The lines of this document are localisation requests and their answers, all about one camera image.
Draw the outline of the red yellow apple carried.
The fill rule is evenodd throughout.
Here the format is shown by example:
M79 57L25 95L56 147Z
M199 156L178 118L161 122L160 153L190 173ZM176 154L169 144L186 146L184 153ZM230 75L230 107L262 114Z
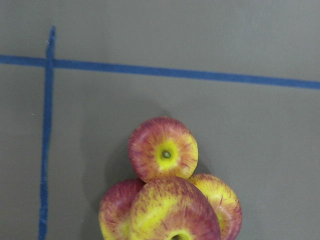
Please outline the red yellow apple carried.
M132 202L131 240L219 240L216 213L189 181L161 177L146 183Z

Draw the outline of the red yellow apple near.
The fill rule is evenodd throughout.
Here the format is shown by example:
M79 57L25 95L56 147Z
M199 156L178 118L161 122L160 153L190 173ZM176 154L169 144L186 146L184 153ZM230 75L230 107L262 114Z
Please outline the red yellow apple near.
M168 176L188 179L198 165L199 150L195 137L181 121L158 116L132 132L128 155L134 172L148 183Z

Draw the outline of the red yellow apple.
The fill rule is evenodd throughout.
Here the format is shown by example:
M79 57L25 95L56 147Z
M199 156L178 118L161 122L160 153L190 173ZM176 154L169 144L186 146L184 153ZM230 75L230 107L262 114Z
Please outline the red yellow apple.
M148 183L168 176L188 179L198 165L199 150L195 137L181 121L158 116L132 132L128 155L134 172Z
M120 181L102 197L98 221L105 240L128 240L130 211L134 198L145 183L139 178Z
M235 240L242 227L243 213L238 196L222 179L209 173L192 175L188 181L197 187L213 207L222 240Z

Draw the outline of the red yellow apple left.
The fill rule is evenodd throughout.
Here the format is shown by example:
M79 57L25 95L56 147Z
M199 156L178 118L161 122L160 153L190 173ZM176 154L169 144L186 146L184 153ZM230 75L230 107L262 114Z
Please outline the red yellow apple left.
M130 211L134 198L145 183L139 178L120 181L102 197L98 221L105 240L128 240Z

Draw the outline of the red yellow apple far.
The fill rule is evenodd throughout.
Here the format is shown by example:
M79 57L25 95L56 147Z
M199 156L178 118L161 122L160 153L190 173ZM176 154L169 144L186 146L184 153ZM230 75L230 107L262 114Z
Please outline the red yellow apple far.
M238 196L222 179L209 173L192 175L188 181L197 187L213 207L222 240L235 240L242 227L243 213Z

